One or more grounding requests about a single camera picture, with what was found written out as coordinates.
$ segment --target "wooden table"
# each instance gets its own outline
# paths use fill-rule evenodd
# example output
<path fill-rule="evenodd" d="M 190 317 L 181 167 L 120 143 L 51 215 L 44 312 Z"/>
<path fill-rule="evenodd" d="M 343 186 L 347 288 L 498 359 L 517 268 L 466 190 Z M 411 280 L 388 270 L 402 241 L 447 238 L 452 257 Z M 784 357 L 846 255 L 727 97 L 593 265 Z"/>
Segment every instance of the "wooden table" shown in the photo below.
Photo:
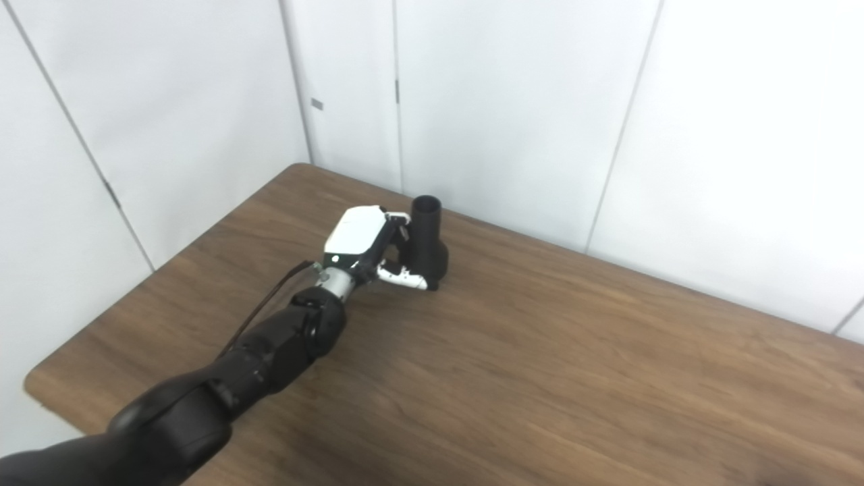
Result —
<path fill-rule="evenodd" d="M 288 268 L 320 257 L 346 208 L 376 203 L 409 199 L 287 169 L 27 390 L 103 431 L 212 360 Z M 458 214 L 442 238 L 440 291 L 356 291 L 333 353 L 242 417 L 190 483 L 864 484 L 859 345 Z"/>

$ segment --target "black cylindrical object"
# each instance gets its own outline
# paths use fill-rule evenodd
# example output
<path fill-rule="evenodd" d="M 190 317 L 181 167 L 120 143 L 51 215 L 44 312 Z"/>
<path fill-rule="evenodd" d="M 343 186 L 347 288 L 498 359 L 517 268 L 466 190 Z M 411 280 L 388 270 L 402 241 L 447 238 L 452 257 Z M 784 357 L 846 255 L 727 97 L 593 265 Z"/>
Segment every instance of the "black cylindrical object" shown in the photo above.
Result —
<path fill-rule="evenodd" d="M 428 290 L 438 290 L 438 281 L 447 274 L 448 251 L 441 241 L 441 201 L 421 195 L 411 203 L 408 245 L 400 263 L 411 273 L 423 275 Z"/>

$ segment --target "panel seam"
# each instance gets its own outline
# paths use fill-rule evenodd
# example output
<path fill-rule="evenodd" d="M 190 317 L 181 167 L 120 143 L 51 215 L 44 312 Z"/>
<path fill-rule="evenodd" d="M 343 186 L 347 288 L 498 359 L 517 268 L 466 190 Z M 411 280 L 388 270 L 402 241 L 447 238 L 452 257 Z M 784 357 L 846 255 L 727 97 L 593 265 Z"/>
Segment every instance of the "panel seam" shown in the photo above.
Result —
<path fill-rule="evenodd" d="M 603 182 L 603 190 L 600 192 L 600 200 L 597 202 L 597 211 L 594 212 L 594 219 L 591 221 L 591 229 L 588 230 L 588 240 L 585 243 L 585 254 L 588 255 L 591 250 L 591 242 L 594 239 L 594 231 L 597 229 L 597 222 L 600 220 L 600 211 L 603 209 L 603 202 L 606 200 L 606 194 L 609 189 L 609 183 L 612 181 L 612 173 L 615 169 L 615 163 L 618 161 L 618 154 L 621 149 L 621 142 L 624 140 L 626 133 L 627 122 L 630 121 L 630 113 L 633 109 L 633 102 L 636 99 L 636 94 L 639 90 L 639 84 L 642 82 L 642 74 L 645 71 L 645 64 L 648 62 L 648 55 L 651 53 L 651 45 L 654 42 L 654 35 L 657 32 L 657 27 L 660 23 L 660 15 L 663 12 L 665 0 L 659 0 L 657 12 L 654 14 L 654 20 L 651 23 L 651 31 L 648 34 L 648 40 L 645 43 L 645 51 L 642 54 L 642 61 L 639 63 L 639 69 L 636 72 L 636 80 L 633 82 L 633 89 L 630 92 L 630 99 L 627 101 L 627 108 L 624 111 L 624 118 L 621 120 L 621 129 L 618 133 L 618 140 L 615 142 L 615 149 L 612 152 L 612 161 L 609 163 L 609 170 L 606 173 L 606 180 Z"/>
<path fill-rule="evenodd" d="M 393 7 L 393 71 L 396 75 L 396 144 L 399 157 L 399 192 L 405 194 L 405 165 L 402 148 L 402 87 L 399 79 L 399 26 L 397 17 L 397 0 L 391 0 Z"/>
<path fill-rule="evenodd" d="M 294 43 L 291 41 L 290 34 L 290 26 L 289 26 L 289 13 L 288 6 L 286 3 L 289 0 L 276 0 L 279 3 L 279 14 L 282 18 L 282 30 L 285 34 L 285 48 L 288 50 L 288 62 L 291 66 L 291 76 L 294 78 L 294 90 L 297 96 L 297 105 L 300 108 L 300 121 L 303 125 L 303 138 L 306 140 L 306 153 L 309 157 L 309 163 L 317 166 L 315 163 L 315 158 L 312 155 L 312 138 L 309 136 L 309 127 L 308 127 L 308 110 L 306 109 L 306 104 L 303 102 L 303 93 L 300 88 L 300 67 L 299 62 L 296 60 L 297 55 L 294 49 Z"/>
<path fill-rule="evenodd" d="M 840 320 L 840 322 L 834 327 L 834 330 L 831 331 L 831 334 L 837 336 L 837 333 L 839 333 L 843 330 L 843 328 L 846 327 L 846 324 L 848 324 L 849 321 L 851 321 L 852 318 L 855 317 L 855 314 L 857 314 L 858 311 L 861 310 L 861 308 L 864 308 L 864 297 L 861 297 L 861 300 L 858 301 L 858 304 L 855 304 L 852 307 L 852 310 L 850 310 L 849 313 Z"/>
<path fill-rule="evenodd" d="M 66 102 L 63 101 L 63 98 L 60 96 L 60 92 L 57 90 L 57 86 L 54 84 L 54 81 L 51 79 L 51 76 L 48 75 L 48 70 L 45 68 L 45 65 L 42 63 L 39 54 L 36 52 L 35 46 L 33 42 L 30 41 L 27 32 L 24 30 L 24 26 L 21 23 L 21 20 L 18 18 L 18 15 L 15 13 L 15 10 L 12 9 L 12 5 L 10 0 L 3 0 L 3 5 L 6 7 L 6 11 L 9 13 L 9 17 L 12 19 L 12 22 L 15 24 L 16 29 L 18 30 L 18 34 L 21 36 L 24 41 L 24 45 L 27 46 L 27 50 L 30 52 L 30 56 L 33 57 L 33 61 L 36 66 L 39 68 L 40 73 L 42 74 L 42 78 L 44 78 L 45 82 L 48 84 L 48 89 L 51 90 L 51 93 L 54 96 L 54 100 L 57 101 L 57 104 L 60 106 L 60 109 L 63 111 L 63 116 L 66 117 L 66 121 L 72 127 L 72 131 L 75 134 L 75 137 L 78 139 L 81 148 L 84 149 L 84 152 L 87 155 L 87 160 L 90 161 L 90 165 L 93 167 L 93 170 L 96 172 L 99 180 L 105 186 L 105 190 L 108 192 L 108 196 L 110 196 L 111 200 L 114 202 L 114 205 L 117 207 L 117 211 L 120 213 L 120 217 L 123 220 L 123 223 L 126 226 L 126 229 L 129 230 L 129 233 L 132 236 L 132 239 L 135 241 L 136 246 L 138 247 L 138 251 L 141 252 L 144 261 L 147 262 L 147 266 L 150 268 L 151 272 L 156 271 L 156 267 L 153 265 L 153 261 L 150 259 L 150 256 L 147 254 L 147 251 L 144 249 L 144 245 L 141 242 L 141 239 L 138 237 L 138 233 L 135 231 L 135 228 L 132 226 L 129 217 L 126 215 L 126 212 L 120 206 L 120 200 L 114 193 L 114 190 L 111 188 L 111 183 L 108 182 L 108 179 L 105 177 L 105 173 L 102 171 L 102 168 L 99 167 L 99 164 L 96 162 L 96 158 L 93 156 L 93 153 L 90 151 L 90 146 L 87 144 L 84 136 L 81 134 L 81 130 L 78 128 L 78 124 L 75 123 L 74 118 L 72 117 L 72 113 L 70 113 L 68 107 L 66 106 Z"/>

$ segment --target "cable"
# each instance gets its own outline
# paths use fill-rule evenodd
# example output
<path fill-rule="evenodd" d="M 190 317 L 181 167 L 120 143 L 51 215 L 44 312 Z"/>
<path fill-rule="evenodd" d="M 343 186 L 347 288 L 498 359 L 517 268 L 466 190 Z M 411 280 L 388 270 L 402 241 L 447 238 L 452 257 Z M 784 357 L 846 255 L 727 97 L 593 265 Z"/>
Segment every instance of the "cable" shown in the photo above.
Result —
<path fill-rule="evenodd" d="M 303 260 L 297 266 L 295 266 L 291 270 L 288 270 L 288 273 L 286 273 L 285 276 L 282 277 L 282 279 L 279 280 L 279 282 L 277 282 L 276 285 L 273 286 L 273 288 L 270 290 L 270 293 L 268 293 L 264 297 L 264 300 L 262 300 L 260 303 L 258 303 L 258 305 L 255 306 L 255 309 L 252 310 L 252 313 L 243 321 L 242 324 L 240 324 L 240 327 L 237 328 L 236 331 L 234 331 L 234 336 L 231 336 L 231 339 L 228 340 L 228 343 L 226 343 L 225 347 L 222 348 L 222 350 L 216 356 L 216 359 L 218 360 L 219 358 L 224 356 L 225 353 L 228 352 L 228 350 L 231 349 L 231 347 L 234 345 L 234 343 L 237 342 L 237 339 L 240 337 L 240 335 L 243 334 L 243 331 L 245 331 L 246 328 L 249 327 L 249 324 L 252 322 L 252 319 L 254 319 L 255 316 L 258 315 L 258 312 L 260 312 L 261 309 L 264 308 L 264 306 L 270 301 L 270 299 L 272 299 L 273 296 L 275 296 L 276 293 L 279 292 L 279 289 L 281 289 L 282 286 L 285 285 L 285 282 L 288 282 L 297 273 L 300 273 L 303 270 L 306 270 L 307 268 L 309 268 L 312 265 L 314 265 L 314 262 L 309 261 L 309 260 Z"/>

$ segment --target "white wall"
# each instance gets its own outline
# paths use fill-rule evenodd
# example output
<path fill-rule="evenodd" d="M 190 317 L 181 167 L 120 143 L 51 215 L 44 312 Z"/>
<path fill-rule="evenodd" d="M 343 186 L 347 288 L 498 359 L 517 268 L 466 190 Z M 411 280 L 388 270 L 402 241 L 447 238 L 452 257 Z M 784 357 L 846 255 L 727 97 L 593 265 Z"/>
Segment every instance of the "white wall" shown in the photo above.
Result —
<path fill-rule="evenodd" d="M 666 0 L 589 254 L 834 329 L 864 296 L 863 22 Z"/>
<path fill-rule="evenodd" d="M 315 165 L 402 190 L 392 1 L 281 1 Z"/>
<path fill-rule="evenodd" d="M 12 5 L 154 266 L 308 162 L 278 2 Z"/>
<path fill-rule="evenodd" d="M 584 251 L 654 0 L 398 0 L 404 191 Z"/>
<path fill-rule="evenodd" d="M 74 437 L 24 375 L 149 275 L 0 7 L 0 456 Z"/>
<path fill-rule="evenodd" d="M 849 314 L 848 321 L 843 323 L 837 335 L 864 343 L 864 297 Z"/>

